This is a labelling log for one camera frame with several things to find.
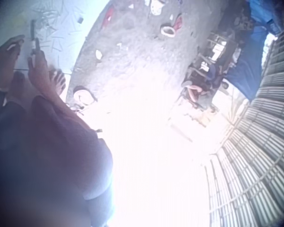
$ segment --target foot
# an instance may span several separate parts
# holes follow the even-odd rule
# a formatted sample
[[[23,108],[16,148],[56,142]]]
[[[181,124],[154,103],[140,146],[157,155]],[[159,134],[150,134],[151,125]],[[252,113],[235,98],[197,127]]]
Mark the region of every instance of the foot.
[[[12,97],[18,100],[23,98],[25,86],[25,76],[20,71],[15,71],[14,77],[10,83],[9,92],[6,95],[6,99],[9,100]]]
[[[64,73],[61,70],[53,69],[49,71],[49,80],[51,82],[52,89],[60,96],[66,88]]]

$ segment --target wall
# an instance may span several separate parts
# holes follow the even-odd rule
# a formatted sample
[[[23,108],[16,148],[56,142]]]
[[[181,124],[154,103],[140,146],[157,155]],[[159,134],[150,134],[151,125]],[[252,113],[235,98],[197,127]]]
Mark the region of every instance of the wall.
[[[261,87],[205,166],[210,226],[275,226],[284,219],[284,32]]]

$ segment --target person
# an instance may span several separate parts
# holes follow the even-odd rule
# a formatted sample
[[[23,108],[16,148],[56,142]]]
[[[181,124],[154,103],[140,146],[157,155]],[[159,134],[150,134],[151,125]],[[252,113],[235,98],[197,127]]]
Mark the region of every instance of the person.
[[[112,154],[60,99],[64,74],[48,69],[38,39],[28,58],[38,95],[22,105],[28,81],[13,70],[23,42],[0,47],[0,226],[102,226],[113,212]]]
[[[206,110],[209,107],[212,108],[213,97],[220,85],[224,89],[227,89],[229,85],[223,81],[224,75],[222,74],[221,66],[217,67],[216,64],[213,64],[202,55],[200,55],[200,57],[208,64],[208,73],[204,74],[198,69],[190,67],[188,71],[190,73],[196,71],[198,75],[182,83],[182,87],[187,88],[188,95],[193,103]]]

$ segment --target seated person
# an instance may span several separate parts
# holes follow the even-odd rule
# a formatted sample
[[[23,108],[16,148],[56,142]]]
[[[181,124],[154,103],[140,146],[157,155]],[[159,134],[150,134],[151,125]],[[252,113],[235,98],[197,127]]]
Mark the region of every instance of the seated person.
[[[211,106],[213,97],[220,85],[224,89],[228,88],[229,85],[223,81],[223,78],[224,75],[219,73],[211,81],[205,81],[201,76],[196,75],[182,83],[182,87],[187,88],[193,103],[206,110]]]

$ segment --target dirt ground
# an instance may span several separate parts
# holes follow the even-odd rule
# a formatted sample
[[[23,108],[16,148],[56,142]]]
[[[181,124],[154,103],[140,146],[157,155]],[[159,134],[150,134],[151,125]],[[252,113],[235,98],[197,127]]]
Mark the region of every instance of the dirt ground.
[[[208,194],[196,192],[199,174],[191,169],[198,149],[165,126],[186,69],[218,26],[227,1],[183,0],[180,5],[169,0],[159,16],[143,0],[111,4],[115,12],[108,26],[101,29],[104,11],[82,47],[67,102],[74,104],[76,86],[86,87],[98,100],[82,118],[91,128],[103,129],[113,153],[112,226],[202,226]],[[161,25],[173,25],[180,13],[183,26],[176,36],[161,35]]]
[[[110,5],[115,11],[108,26],[101,29],[104,10],[86,38],[67,101],[72,103],[76,86],[86,87],[101,102],[124,92],[148,92],[152,85],[155,94],[168,92],[167,105],[171,106],[198,46],[204,46],[210,31],[217,27],[227,0],[184,0],[182,4],[168,0],[159,16],[152,15],[143,0],[113,0]],[[161,25],[173,25],[180,13],[183,26],[176,37],[163,36]],[[103,54],[100,61],[96,50]]]

